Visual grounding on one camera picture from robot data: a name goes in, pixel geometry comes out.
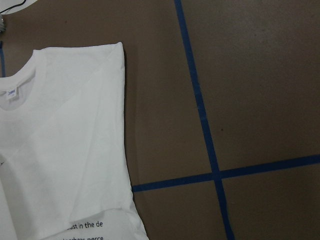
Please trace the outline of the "white long-sleeve printed shirt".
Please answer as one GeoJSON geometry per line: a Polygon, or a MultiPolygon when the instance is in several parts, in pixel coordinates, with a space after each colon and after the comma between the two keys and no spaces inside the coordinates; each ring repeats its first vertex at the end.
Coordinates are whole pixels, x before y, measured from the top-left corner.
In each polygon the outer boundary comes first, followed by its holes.
{"type": "Polygon", "coordinates": [[[0,80],[0,237],[145,240],[124,146],[121,43],[34,50],[0,80]]]}

